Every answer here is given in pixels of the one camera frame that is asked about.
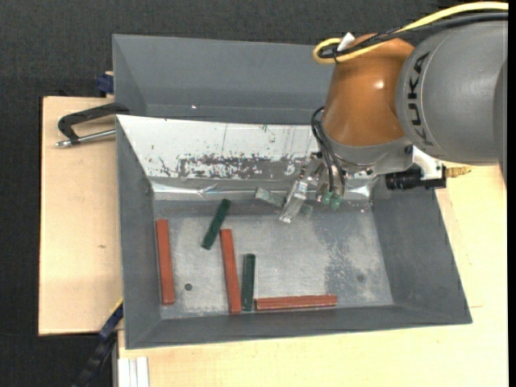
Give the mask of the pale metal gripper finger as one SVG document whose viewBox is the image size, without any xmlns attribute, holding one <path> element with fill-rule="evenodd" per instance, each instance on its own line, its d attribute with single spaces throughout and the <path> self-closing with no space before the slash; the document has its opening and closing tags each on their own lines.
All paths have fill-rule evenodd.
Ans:
<svg viewBox="0 0 516 387">
<path fill-rule="evenodd" d="M 283 223 L 291 221 L 299 214 L 305 204 L 308 184 L 305 181 L 296 180 L 287 194 L 285 204 L 281 209 L 279 220 Z"/>
</svg>

